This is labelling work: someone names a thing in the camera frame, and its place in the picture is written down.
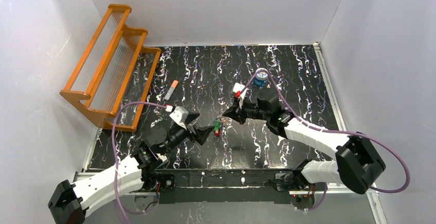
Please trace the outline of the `green tagged key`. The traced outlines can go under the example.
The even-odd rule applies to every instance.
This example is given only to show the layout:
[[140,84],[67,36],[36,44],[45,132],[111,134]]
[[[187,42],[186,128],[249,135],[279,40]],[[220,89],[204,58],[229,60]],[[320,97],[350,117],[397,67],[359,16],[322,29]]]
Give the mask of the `green tagged key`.
[[215,129],[215,130],[218,130],[218,129],[221,128],[221,121],[220,121],[220,120],[215,119],[214,122],[213,122],[213,124],[214,124],[214,129]]

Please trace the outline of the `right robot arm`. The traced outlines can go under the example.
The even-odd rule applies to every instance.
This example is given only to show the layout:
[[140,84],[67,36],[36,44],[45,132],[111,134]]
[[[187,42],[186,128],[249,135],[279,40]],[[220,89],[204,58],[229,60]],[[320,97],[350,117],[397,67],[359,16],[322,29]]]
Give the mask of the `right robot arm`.
[[384,172],[386,165],[367,138],[357,135],[332,133],[314,125],[305,125],[279,103],[277,96],[234,98],[223,116],[244,124],[247,119],[266,122],[275,135],[294,140],[321,151],[330,161],[306,160],[290,173],[269,180],[278,191],[303,188],[316,183],[343,184],[357,194],[364,194]]

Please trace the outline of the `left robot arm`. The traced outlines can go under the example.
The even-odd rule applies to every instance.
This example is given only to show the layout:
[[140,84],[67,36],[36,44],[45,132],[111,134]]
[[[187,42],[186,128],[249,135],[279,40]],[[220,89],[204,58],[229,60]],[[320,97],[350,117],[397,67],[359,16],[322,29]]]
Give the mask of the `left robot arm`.
[[198,127],[198,112],[173,111],[169,127],[151,129],[131,155],[88,178],[60,182],[48,208],[55,223],[84,223],[101,206],[130,192],[162,189],[165,180],[156,170],[166,164],[169,154],[185,140],[203,145],[214,126]]

